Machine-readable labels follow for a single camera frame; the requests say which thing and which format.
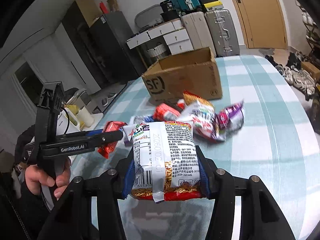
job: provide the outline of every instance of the checkered tablecloth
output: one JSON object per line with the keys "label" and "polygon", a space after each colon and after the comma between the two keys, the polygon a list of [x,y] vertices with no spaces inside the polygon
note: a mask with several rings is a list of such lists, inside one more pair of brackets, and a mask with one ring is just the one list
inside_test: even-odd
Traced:
{"label": "checkered tablecloth", "polygon": [[[232,175],[258,175],[279,204],[296,239],[305,239],[320,220],[319,146],[308,117],[283,77],[263,57],[233,56],[216,61],[223,98],[212,103],[219,111],[244,99],[244,127],[225,143],[212,144],[197,136],[195,142],[205,157]],[[132,115],[152,114],[155,106],[139,78],[96,129],[103,128],[107,121],[128,123]],[[115,167],[129,151],[121,141],[109,160],[97,152],[79,155],[71,167],[72,177],[99,176]],[[195,240],[205,238],[213,203],[193,199],[155,204],[128,196],[119,200],[119,208],[129,240]],[[92,206],[92,222],[97,226],[94,199]],[[237,197],[233,239],[239,239],[240,219],[241,199]]]}

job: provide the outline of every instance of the screw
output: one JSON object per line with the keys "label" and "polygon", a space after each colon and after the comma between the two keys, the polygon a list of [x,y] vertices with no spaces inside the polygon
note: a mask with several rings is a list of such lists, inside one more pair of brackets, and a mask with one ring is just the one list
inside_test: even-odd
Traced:
{"label": "screw", "polygon": [[253,176],[251,177],[251,179],[252,179],[252,181],[254,181],[254,182],[259,182],[259,181],[260,181],[260,178],[259,178],[258,176],[256,176],[256,175],[253,175]]}
{"label": "screw", "polygon": [[226,174],[226,171],[224,169],[217,169],[216,173],[218,173],[219,175],[224,175]]}
{"label": "screw", "polygon": [[81,180],[82,180],[82,178],[80,176],[76,176],[73,178],[74,183],[79,183]]}
{"label": "screw", "polygon": [[112,176],[112,175],[115,175],[115,174],[117,173],[116,169],[109,169],[107,172],[108,172],[108,174],[111,175],[111,176]]}

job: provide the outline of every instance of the black refrigerator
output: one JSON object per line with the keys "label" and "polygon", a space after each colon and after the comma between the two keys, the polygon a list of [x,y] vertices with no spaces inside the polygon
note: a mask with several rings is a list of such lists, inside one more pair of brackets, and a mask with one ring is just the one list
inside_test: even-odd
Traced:
{"label": "black refrigerator", "polygon": [[92,24],[90,33],[104,56],[106,68],[117,80],[128,82],[147,70],[137,50],[129,49],[125,43],[133,31],[121,11],[103,14]]}

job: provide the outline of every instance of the sf logo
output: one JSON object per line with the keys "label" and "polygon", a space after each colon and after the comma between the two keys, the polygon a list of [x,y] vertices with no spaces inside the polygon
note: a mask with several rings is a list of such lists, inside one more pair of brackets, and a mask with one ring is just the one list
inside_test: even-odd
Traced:
{"label": "sf logo", "polygon": [[146,83],[151,94],[158,95],[164,92],[165,86],[161,77],[157,76],[156,78],[147,79]]}

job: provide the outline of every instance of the person's finger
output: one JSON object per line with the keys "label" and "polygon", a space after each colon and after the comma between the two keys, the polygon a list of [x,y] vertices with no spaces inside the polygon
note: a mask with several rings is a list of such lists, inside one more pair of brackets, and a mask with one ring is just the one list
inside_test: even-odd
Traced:
{"label": "person's finger", "polygon": [[69,185],[70,176],[71,176],[70,164],[71,164],[71,161],[68,158],[66,160],[65,169],[64,169],[63,173],[61,175],[57,176],[57,178],[56,178],[57,187]]}
{"label": "person's finger", "polygon": [[62,186],[62,187],[58,187],[56,188],[56,190],[54,191],[54,196],[58,199],[61,197],[62,193],[65,191],[65,189],[67,188],[66,186]]}
{"label": "person's finger", "polygon": [[54,179],[36,165],[31,165],[25,173],[26,185],[34,195],[40,195],[40,184],[53,187]]}

